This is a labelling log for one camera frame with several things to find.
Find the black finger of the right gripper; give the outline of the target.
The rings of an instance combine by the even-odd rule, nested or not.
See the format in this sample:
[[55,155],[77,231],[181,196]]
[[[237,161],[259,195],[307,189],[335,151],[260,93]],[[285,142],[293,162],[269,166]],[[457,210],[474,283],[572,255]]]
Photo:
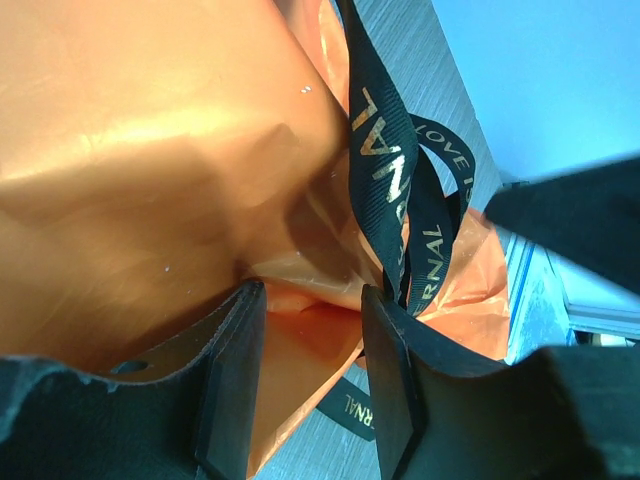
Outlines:
[[639,286],[639,157],[503,189],[493,224],[623,288]]

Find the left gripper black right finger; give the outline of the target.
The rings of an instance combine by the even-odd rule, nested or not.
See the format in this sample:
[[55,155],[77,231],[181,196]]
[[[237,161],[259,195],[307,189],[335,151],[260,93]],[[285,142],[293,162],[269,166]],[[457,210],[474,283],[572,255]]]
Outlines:
[[385,479],[635,479],[639,353],[545,347],[508,366],[362,292]]

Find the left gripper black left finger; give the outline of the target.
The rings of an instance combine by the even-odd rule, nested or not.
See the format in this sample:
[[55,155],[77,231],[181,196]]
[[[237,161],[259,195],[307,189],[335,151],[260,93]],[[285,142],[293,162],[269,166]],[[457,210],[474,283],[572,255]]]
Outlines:
[[1,361],[5,479],[243,479],[266,323],[247,282],[187,330],[89,374],[34,356]]

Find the black ribbon gold lettering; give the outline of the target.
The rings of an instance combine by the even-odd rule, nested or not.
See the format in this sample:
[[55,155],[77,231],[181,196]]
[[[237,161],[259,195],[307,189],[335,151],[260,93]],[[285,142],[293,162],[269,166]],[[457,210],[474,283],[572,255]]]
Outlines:
[[349,196],[382,266],[383,293],[416,318],[444,285],[475,159],[448,127],[410,114],[352,1],[337,4],[349,53]]

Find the orange wrapping paper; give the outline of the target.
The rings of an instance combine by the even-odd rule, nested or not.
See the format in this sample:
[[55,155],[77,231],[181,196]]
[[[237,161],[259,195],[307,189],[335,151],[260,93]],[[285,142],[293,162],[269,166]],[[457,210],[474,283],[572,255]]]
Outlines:
[[[247,282],[266,323],[247,475],[324,415],[372,443],[361,290],[382,266],[349,196],[349,53],[332,1],[1,5],[1,361],[101,374]],[[383,2],[395,80],[428,5]],[[454,132],[491,163],[482,137]],[[509,337],[505,260],[471,194],[444,285],[414,318],[490,360]]]

